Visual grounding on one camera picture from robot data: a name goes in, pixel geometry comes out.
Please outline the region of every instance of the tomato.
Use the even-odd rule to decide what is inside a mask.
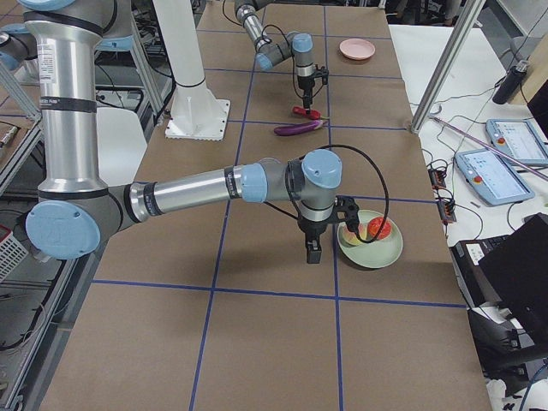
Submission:
[[[367,225],[367,234],[373,238],[377,232],[378,229],[380,229],[380,224],[383,222],[382,217],[375,217],[373,220],[369,222]],[[390,225],[390,222],[388,219],[386,220],[386,223],[384,224],[383,230],[380,232],[380,235],[378,236],[378,240],[382,240],[390,235],[392,232],[392,226]]]

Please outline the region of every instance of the black monitor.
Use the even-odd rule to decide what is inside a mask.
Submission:
[[[548,216],[530,218],[479,266],[533,341],[547,344]]]

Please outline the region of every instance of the purple eggplant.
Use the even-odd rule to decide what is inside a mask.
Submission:
[[[291,124],[290,126],[281,126],[274,128],[277,135],[297,135],[322,128],[327,122],[324,120],[312,120],[302,124]]]

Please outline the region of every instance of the white table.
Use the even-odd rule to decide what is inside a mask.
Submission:
[[[446,27],[419,27],[419,26],[390,26],[390,32],[396,47],[396,54],[402,70],[402,77],[406,83],[406,90],[412,110],[420,102],[420,98],[426,89],[428,81],[438,63],[438,59],[449,39],[451,28]],[[456,59],[450,75],[447,78],[438,101],[454,96],[479,94],[493,87],[493,85],[505,75],[505,69],[499,62],[497,55],[489,45],[480,29],[475,28],[470,33],[466,44]],[[444,120],[452,116],[461,115],[472,119],[480,113],[485,102],[490,100],[492,92],[486,92],[478,97],[466,97],[452,99],[442,103],[442,112],[438,115]],[[498,105],[488,101],[478,117],[478,122],[484,122],[490,118],[529,118],[531,112],[526,106]],[[457,117],[451,122],[460,129],[485,142],[488,141],[485,125],[474,124],[464,118]],[[533,121],[540,135],[543,135],[537,123]],[[450,163],[453,153],[436,140],[436,135],[441,130],[433,121],[428,121],[420,131],[420,140],[423,148],[431,152],[434,158],[442,158]],[[452,131],[444,130],[440,139],[450,146],[457,148],[462,137]],[[475,143],[465,140],[459,151],[469,151],[481,148]],[[427,163],[430,157],[426,154]],[[509,221],[514,228],[522,224],[522,218],[536,212],[547,212],[548,208],[548,183],[538,177],[522,174],[530,188],[536,193],[531,200],[514,205],[509,215]],[[478,195],[468,186],[460,171],[453,178],[453,170],[450,167],[447,183],[454,193],[457,204],[466,206],[481,215],[484,221],[482,237],[510,234],[506,216],[510,205],[496,207],[488,206],[481,201]],[[480,221],[470,211],[461,208],[456,209],[457,223],[450,224],[448,228],[448,245],[453,246],[459,240],[469,240],[480,232]]]

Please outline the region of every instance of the brown table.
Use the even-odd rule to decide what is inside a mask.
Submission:
[[[167,140],[159,128],[137,179],[351,144],[385,175],[401,258],[360,270],[333,247],[329,229],[322,263],[306,265],[295,222],[265,205],[154,218],[110,240],[42,409],[491,409],[419,139],[405,131],[411,112],[384,13],[272,4],[265,23],[313,35],[331,72],[314,107],[330,127],[274,135],[276,124],[299,121],[289,114],[299,103],[291,65],[253,71],[249,38],[223,19],[220,2],[208,3],[200,46],[208,86],[232,101],[226,136]],[[377,47],[371,61],[338,53],[356,36]],[[341,194],[382,211],[374,171],[337,153]]]

